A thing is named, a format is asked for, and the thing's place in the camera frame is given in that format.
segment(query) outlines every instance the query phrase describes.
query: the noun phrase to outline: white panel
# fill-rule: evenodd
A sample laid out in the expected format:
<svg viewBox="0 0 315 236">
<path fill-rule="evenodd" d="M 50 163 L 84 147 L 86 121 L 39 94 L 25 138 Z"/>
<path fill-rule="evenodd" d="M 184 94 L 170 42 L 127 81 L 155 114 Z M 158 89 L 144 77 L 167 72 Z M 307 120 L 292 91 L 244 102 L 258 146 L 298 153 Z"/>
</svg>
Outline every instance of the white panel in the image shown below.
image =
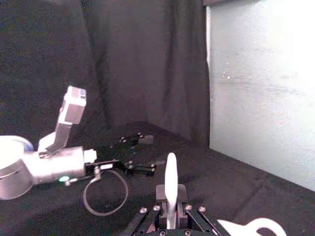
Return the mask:
<svg viewBox="0 0 315 236">
<path fill-rule="evenodd" d="M 210 147 L 315 190 L 315 1 L 211 8 Z"/>
</svg>

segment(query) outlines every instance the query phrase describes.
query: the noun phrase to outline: bolt head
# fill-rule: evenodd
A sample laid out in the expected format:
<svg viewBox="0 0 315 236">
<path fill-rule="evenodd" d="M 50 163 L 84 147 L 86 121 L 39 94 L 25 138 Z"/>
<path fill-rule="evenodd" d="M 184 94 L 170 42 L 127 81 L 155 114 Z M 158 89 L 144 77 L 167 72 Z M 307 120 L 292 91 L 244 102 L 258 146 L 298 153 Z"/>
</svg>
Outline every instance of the bolt head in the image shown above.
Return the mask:
<svg viewBox="0 0 315 236">
<path fill-rule="evenodd" d="M 148 211 L 148 209 L 146 209 L 145 207 L 142 207 L 140 209 L 140 213 L 143 214 L 143 213 L 146 213 Z"/>
<path fill-rule="evenodd" d="M 185 236 L 191 236 L 192 235 L 192 232 L 190 230 L 185 230 Z"/>
<path fill-rule="evenodd" d="M 164 231 L 164 230 L 160 231 L 159 236 L 166 236 L 166 231 Z"/>
<path fill-rule="evenodd" d="M 186 209 L 186 210 L 191 210 L 191 209 L 192 209 L 192 205 L 187 204 L 187 205 L 185 206 L 185 209 Z"/>
<path fill-rule="evenodd" d="M 199 207 L 199 211 L 200 211 L 200 212 L 205 212 L 205 211 L 206 211 L 205 206 L 200 206 L 200 207 Z"/>
<path fill-rule="evenodd" d="M 154 207 L 153 207 L 153 210 L 155 210 L 155 211 L 158 211 L 158 210 L 160 210 L 161 209 L 161 207 L 159 206 L 159 205 L 155 205 Z"/>
</svg>

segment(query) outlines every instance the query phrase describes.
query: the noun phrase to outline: green indicator light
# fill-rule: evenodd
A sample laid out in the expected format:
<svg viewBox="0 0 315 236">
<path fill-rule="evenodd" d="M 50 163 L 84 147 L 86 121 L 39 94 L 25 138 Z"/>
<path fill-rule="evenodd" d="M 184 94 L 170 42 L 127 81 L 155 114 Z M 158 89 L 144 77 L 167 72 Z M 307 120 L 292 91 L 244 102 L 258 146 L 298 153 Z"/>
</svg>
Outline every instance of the green indicator light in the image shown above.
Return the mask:
<svg viewBox="0 0 315 236">
<path fill-rule="evenodd" d="M 62 176 L 60 179 L 59 179 L 59 182 L 66 182 L 70 179 L 69 176 Z"/>
</svg>

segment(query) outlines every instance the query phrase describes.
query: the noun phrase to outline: black backdrop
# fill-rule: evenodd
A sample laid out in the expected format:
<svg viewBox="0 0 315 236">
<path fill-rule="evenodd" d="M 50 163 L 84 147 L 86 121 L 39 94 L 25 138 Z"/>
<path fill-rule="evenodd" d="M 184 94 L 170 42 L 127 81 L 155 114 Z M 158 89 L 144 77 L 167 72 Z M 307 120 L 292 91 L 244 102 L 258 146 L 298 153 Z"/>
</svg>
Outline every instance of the black backdrop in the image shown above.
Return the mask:
<svg viewBox="0 0 315 236">
<path fill-rule="evenodd" d="M 208 145 L 201 0 L 13 0 L 1 10 L 1 134 L 37 144 L 74 85 L 88 105 L 71 145 L 139 120 Z"/>
</svg>

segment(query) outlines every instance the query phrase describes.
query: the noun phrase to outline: black table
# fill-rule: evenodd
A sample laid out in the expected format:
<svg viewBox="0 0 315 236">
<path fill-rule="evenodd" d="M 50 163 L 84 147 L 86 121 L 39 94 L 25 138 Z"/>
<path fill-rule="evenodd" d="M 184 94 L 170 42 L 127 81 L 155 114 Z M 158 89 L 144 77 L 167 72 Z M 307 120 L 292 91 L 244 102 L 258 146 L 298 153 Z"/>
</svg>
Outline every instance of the black table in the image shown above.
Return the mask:
<svg viewBox="0 0 315 236">
<path fill-rule="evenodd" d="M 255 167 L 189 142 L 154 125 L 134 123 L 87 137 L 86 148 L 109 144 L 121 135 L 153 134 L 152 145 L 140 145 L 126 159 L 158 164 L 154 177 L 126 177 L 129 198 L 109 217 L 96 217 L 83 205 L 89 180 L 65 187 L 60 183 L 34 186 L 27 194 L 0 201 L 0 235 L 117 235 L 141 207 L 155 203 L 155 187 L 164 182 L 165 160 L 174 152 L 179 183 L 185 184 L 190 203 L 204 204 L 217 219 L 245 225 L 266 217 L 282 225 L 288 236 L 315 235 L 315 193 Z M 100 211 L 115 208 L 124 198 L 122 183 L 111 173 L 91 186 L 88 200 Z M 264 236 L 274 234 L 266 229 Z"/>
</svg>

